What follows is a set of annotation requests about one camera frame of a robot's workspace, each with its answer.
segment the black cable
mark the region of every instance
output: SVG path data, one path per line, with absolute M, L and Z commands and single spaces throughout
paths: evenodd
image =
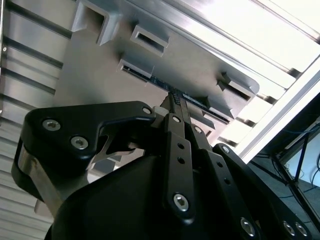
M 282 175 L 280 174 L 280 172 L 279 172 L 278 169 L 276 168 L 273 159 L 271 159 L 271 163 L 272 163 L 272 166 L 273 166 L 274 170 L 278 173 L 279 177 L 282 178 L 282 179 L 285 181 L 285 179 L 282 177 Z
M 286 129 L 282 129 L 282 131 L 290 133 L 290 134 L 307 134 L 307 133 L 312 133 L 315 130 L 318 130 L 319 128 L 319 123 L 317 125 L 315 125 L 311 130 L 309 131 L 290 131 L 290 130 L 286 130 Z
M 307 193 L 307 192 L 309 192 L 309 191 L 311 191 L 311 190 L 313 190 L 313 189 L 316 189 L 317 188 L 317 186 L 314 186 L 314 180 L 315 180 L 315 177 L 316 177 L 316 175 L 317 175 L 317 173 L 320 171 L 320 168 L 318 168 L 316 171 L 315 171 L 315 173 L 313 174 L 313 177 L 312 177 L 312 180 L 311 180 L 311 188 L 309 188 L 309 189 L 307 189 L 307 190 L 305 190 L 305 191 L 303 191 L 303 193 Z M 290 196 L 281 196 L 281 197 L 279 197 L 280 199 L 288 199 L 288 198 L 292 198 L 293 197 L 293 195 L 290 195 Z

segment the rectangular slot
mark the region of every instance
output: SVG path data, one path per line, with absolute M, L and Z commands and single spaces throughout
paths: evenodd
M 130 74 L 131 76 L 133 76 L 135 78 L 138 78 L 139 80 L 144 81 L 145 83 L 147 83 L 147 81 L 149 79 L 145 75 L 133 70 L 132 68 L 130 68 L 129 66 L 126 66 L 126 65 L 123 65 L 121 70 L 126 72 L 127 74 Z
M 136 36 L 136 38 L 141 40 L 145 44 L 150 45 L 152 48 L 155 48 L 161 54 L 164 53 L 164 50 L 165 50 L 164 46 L 152 40 L 151 38 L 147 37 L 146 35 L 143 35 L 141 32 L 138 32 L 138 35 Z
M 225 89 L 229 90 L 230 92 L 233 92 L 234 94 L 238 95 L 240 98 L 249 101 L 250 100 L 250 96 L 246 95 L 245 93 L 243 93 L 242 91 L 239 91 L 238 89 L 234 88 L 233 86 L 230 86 L 228 84 L 223 83 Z

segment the metal plate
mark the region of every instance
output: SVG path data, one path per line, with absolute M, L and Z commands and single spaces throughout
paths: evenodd
M 12 0 L 24 9 L 70 30 L 73 22 L 73 12 L 76 2 L 72 0 Z
M 69 42 L 67 38 L 55 34 L 16 13 L 5 10 L 4 16 L 7 18 L 7 22 L 3 26 L 4 35 L 10 36 L 12 40 L 62 62 Z
M 56 106 L 136 100 L 151 107 L 159 106 L 167 92 L 128 74 L 122 65 L 147 78 L 152 75 L 190 96 L 212 97 L 211 107 L 223 117 L 231 115 L 224 112 L 224 109 L 232 110 L 232 114 L 237 115 L 251 99 L 243 101 L 226 95 L 226 91 L 218 85 L 218 80 L 223 79 L 222 73 L 226 72 L 231 79 L 239 81 L 244 89 L 258 92 L 258 84 L 254 80 L 185 36 L 162 25 L 156 17 L 126 2 L 114 2 L 119 8 L 118 25 L 114 29 L 108 29 L 115 31 L 112 40 L 101 45 L 99 39 L 104 34 L 108 18 L 106 17 L 105 22 L 97 19 L 105 15 L 105 12 L 108 13 L 109 6 L 99 8 L 84 1 L 83 4 L 91 7 L 87 9 L 91 16 L 83 17 L 81 10 L 84 5 L 82 1 L 78 4 L 73 29 L 81 30 L 73 33 L 65 53 L 60 81 L 54 95 Z M 149 40 L 137 39 L 139 33 L 165 44 L 162 52 L 159 54 L 154 48 L 150 48 Z M 221 131 L 222 129 L 217 131 L 215 138 Z

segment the metal bar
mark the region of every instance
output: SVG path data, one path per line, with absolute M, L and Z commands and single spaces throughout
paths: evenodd
M 287 172 L 285 167 L 280 163 L 280 161 L 274 156 L 272 156 L 271 159 L 276 163 L 277 168 L 280 171 L 282 177 L 288 181 L 288 186 L 290 188 L 290 191 L 292 192 L 292 195 L 297 200 L 297 202 L 301 205 L 305 213 L 308 215 L 308 217 L 312 221 L 314 227 L 320 233 L 320 218 L 317 212 L 311 206 L 308 199 L 305 197 L 303 191 L 301 191 L 301 189 L 296 185 L 296 182 L 294 182 L 293 178 Z
M 283 183 L 284 185 L 287 185 L 288 183 L 283 180 L 281 177 L 277 176 L 276 174 L 274 174 L 273 172 L 269 171 L 268 169 L 264 168 L 263 166 L 257 164 L 254 161 L 250 161 L 250 163 L 252 165 L 254 165 L 255 167 L 257 167 L 258 169 L 264 171 L 265 173 L 269 174 L 272 178 L 274 178 L 275 180 L 278 180 L 279 182 Z
M 295 173 L 295 177 L 294 177 L 294 182 L 298 182 L 298 180 L 299 180 L 299 176 L 300 176 L 300 172 L 301 172 L 301 167 L 302 167 L 302 163 L 304 162 L 304 158 L 305 158 L 305 153 L 306 153 L 308 141 L 309 141 L 309 133 L 306 133 L 306 134 L 304 135 L 303 146 L 302 146 L 302 150 L 301 150 L 301 155 L 300 155 L 298 167 L 296 168 L 296 173 Z

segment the screw hole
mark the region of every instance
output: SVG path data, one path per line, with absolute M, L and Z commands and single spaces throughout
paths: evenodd
M 178 117 L 176 117 L 176 116 L 173 116 L 172 118 L 173 118 L 173 120 L 175 120 L 177 123 L 180 123 L 180 122 L 181 122 L 181 120 L 180 120 Z
M 181 143 L 178 143 L 178 147 L 179 147 L 180 149 L 185 149 L 185 146 L 183 146 Z
M 185 164 L 185 160 L 182 157 L 178 157 L 178 162 L 181 164 Z
M 146 108 L 146 107 L 143 107 L 142 110 L 146 113 L 146 114 L 151 114 L 151 110 Z
M 226 184 L 228 184 L 228 185 L 230 185 L 231 184 L 231 182 L 229 181 L 229 179 L 228 178 L 224 178 L 224 182 L 226 183 Z
M 84 142 L 82 140 L 77 140 L 75 141 L 76 144 L 80 145 L 80 146 L 83 146 L 84 145 Z

